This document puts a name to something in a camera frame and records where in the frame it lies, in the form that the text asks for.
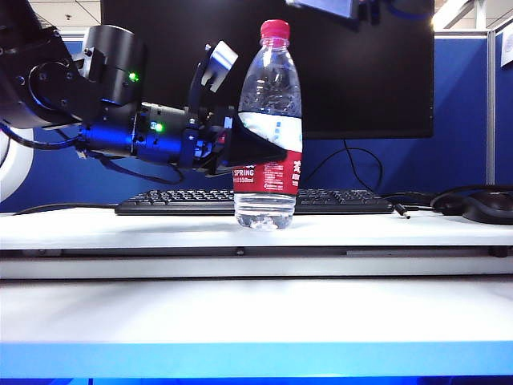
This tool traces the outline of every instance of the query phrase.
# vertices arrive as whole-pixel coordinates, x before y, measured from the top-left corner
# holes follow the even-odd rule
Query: blue partition
[[[513,184],[513,63],[500,66],[502,33],[495,44],[495,182]]]
[[[71,52],[79,42],[68,43]],[[434,69],[434,136],[418,140],[349,140],[349,146],[372,151],[385,173],[378,191],[440,191],[486,179],[486,70],[487,48],[483,38],[437,38]],[[37,140],[60,140],[54,132],[37,132]],[[360,188],[346,154],[339,154],[305,183],[305,176],[327,155],[341,148],[340,140],[309,140],[305,143],[305,188]],[[371,187],[378,166],[368,155],[354,152],[361,178]],[[137,172],[166,179],[176,176],[171,168],[139,160],[121,160]],[[230,176],[207,178],[186,172],[180,188],[231,188]],[[29,176],[11,197],[2,202],[3,212],[62,202],[117,203],[161,184],[139,180],[103,168],[92,159],[80,160],[74,149],[36,151]]]

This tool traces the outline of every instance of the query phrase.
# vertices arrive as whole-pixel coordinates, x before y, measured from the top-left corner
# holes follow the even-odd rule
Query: black cable
[[[473,190],[487,190],[487,191],[497,191],[497,192],[506,192],[513,191],[513,184],[469,184],[466,186],[460,186],[455,188],[449,188],[448,190],[442,191],[437,194],[435,197],[431,199],[430,206],[435,207],[435,205],[447,195],[460,193],[463,191],[473,191]]]
[[[404,205],[408,211],[434,211],[432,207],[416,206],[416,205]]]
[[[342,140],[342,142],[344,143],[344,148],[345,150],[347,151],[347,156],[349,157],[349,162],[351,163],[351,168],[353,169],[353,174],[354,176],[356,177],[356,179],[358,180],[358,182],[360,182],[365,188],[367,188],[369,191],[371,191],[372,193],[374,193],[374,190],[369,187],[369,185],[367,185],[367,183],[365,183],[361,178],[360,176],[358,175],[357,171],[356,171],[356,167],[354,167],[354,161],[353,161],[353,156],[351,155],[351,151],[349,150],[349,147],[347,145],[347,141],[345,139]],[[381,184],[381,175],[379,177],[379,180],[378,180],[378,183],[377,183],[377,188],[379,187],[379,185]]]
[[[48,205],[40,205],[29,207],[14,213],[13,215],[23,215],[31,213],[40,213],[43,211],[60,210],[60,209],[75,209],[75,208],[89,208],[89,209],[114,209],[117,205],[115,204],[96,204],[96,203],[82,203],[82,202],[68,202],[68,203],[50,203]]]
[[[61,130],[60,128],[57,128],[55,130],[55,132],[57,132],[65,140],[70,139],[70,137],[63,130]]]
[[[129,170],[128,168],[121,167],[120,165],[118,165],[112,161],[113,159],[119,159],[117,156],[106,156],[100,152],[95,152],[95,151],[90,151],[90,150],[86,150],[85,153],[87,156],[99,160],[99,162],[106,169],[116,171],[116,172],[121,172],[122,174],[125,174],[125,175],[135,176],[135,177],[138,177],[138,178],[141,178],[144,180],[149,180],[150,182],[155,182],[155,183],[160,183],[160,184],[179,184],[179,183],[182,183],[185,179],[184,174],[174,164],[169,164],[169,166],[171,166],[173,171],[175,171],[178,174],[178,180],[167,180],[167,179],[159,178],[157,176],[148,176],[148,175],[144,175],[144,174],[139,174],[138,172],[134,172],[132,170]]]
[[[404,192],[392,192],[387,194],[380,194],[381,198],[388,199],[392,202],[402,203],[404,205],[416,204],[421,206],[429,206],[431,200],[436,197],[435,193],[432,192],[417,192],[417,191],[404,191]]]
[[[411,215],[408,213],[408,209],[401,205],[400,203],[396,203],[394,205],[394,210],[402,217],[405,217],[406,219],[410,219]]]
[[[345,144],[346,147],[341,149],[341,150],[337,150],[336,152],[332,153],[331,155],[327,156],[307,177],[305,180],[302,181],[302,183],[306,183],[308,182],[313,175],[315,175],[315,173],[322,167],[324,166],[324,164],[330,160],[331,158],[333,158],[334,156],[336,156],[337,154],[340,154],[341,152],[349,152],[350,151],[362,151],[362,152],[365,152],[369,155],[371,155],[377,162],[378,162],[378,166],[379,166],[379,177],[378,177],[378,182],[376,183],[376,187],[375,187],[375,190],[377,190],[379,188],[379,186],[381,185],[382,183],[382,178],[383,178],[383,163],[379,160],[379,158],[377,156],[375,156],[371,151],[365,149],[365,148],[359,148],[359,147],[347,147],[347,144]]]
[[[9,153],[9,148],[10,148],[10,140],[7,141],[6,151],[3,154],[0,154],[0,167],[2,167],[3,162],[6,161],[6,158],[7,158],[6,154]]]
[[[10,127],[6,126],[4,123],[0,122],[0,130],[2,130],[10,139],[15,142],[20,143],[22,146],[35,148],[37,150],[59,150],[60,148],[71,147],[75,145],[78,141],[79,137],[76,136],[74,138],[70,138],[68,140],[64,140],[63,142],[55,142],[55,143],[45,143],[38,142],[37,140],[28,140],[18,135],[14,131],[10,129]]]

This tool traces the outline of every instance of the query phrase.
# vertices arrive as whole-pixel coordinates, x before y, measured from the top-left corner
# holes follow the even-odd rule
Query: plastic bottle
[[[239,116],[256,134],[287,150],[279,162],[233,170],[237,221],[253,229],[284,229],[293,218],[301,174],[301,91],[287,49],[289,24],[268,20],[261,27],[262,48],[248,69]]]

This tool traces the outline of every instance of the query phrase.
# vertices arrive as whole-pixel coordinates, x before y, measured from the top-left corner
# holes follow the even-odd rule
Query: computer monitor
[[[143,99],[172,107],[186,104],[204,44],[224,40],[239,59],[215,102],[237,106],[261,23],[282,18],[305,139],[416,138],[433,135],[434,32],[423,17],[433,9],[433,0],[381,1],[379,14],[354,22],[285,0],[102,0],[102,23],[146,42]]]

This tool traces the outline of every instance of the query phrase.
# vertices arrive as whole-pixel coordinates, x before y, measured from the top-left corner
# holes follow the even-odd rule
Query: keyboard
[[[367,190],[300,189],[296,214],[383,214],[393,205]],[[118,215],[233,215],[230,190],[150,190],[115,208]]]

